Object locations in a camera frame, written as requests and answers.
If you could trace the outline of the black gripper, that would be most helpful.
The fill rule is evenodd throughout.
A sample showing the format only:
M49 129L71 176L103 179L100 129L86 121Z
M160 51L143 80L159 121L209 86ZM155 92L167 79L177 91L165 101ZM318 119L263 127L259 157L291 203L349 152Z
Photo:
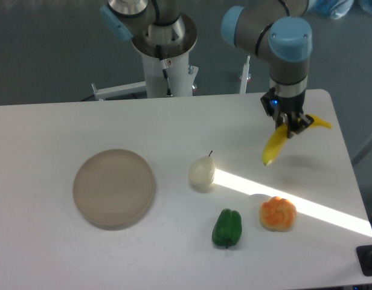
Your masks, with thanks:
M275 130L282 125L287 126L287 137L292 138L314 124L314 118L303 112L305 91L293 97L282 97L271 88L260 101L265 113L275 123Z

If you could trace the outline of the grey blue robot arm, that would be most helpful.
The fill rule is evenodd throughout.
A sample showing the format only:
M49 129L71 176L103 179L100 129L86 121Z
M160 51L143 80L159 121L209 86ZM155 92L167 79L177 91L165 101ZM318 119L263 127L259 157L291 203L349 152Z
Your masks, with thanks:
M220 25L225 42L269 64L269 89L261 103L276 126L287 126L288 137L314 123L303 112L312 52L312 29L303 15L312 5L262 1L253 9L234 6ZM188 55L197 29L178 1L108 1L100 15L117 39L132 42L140 53L148 97L192 95L196 68Z

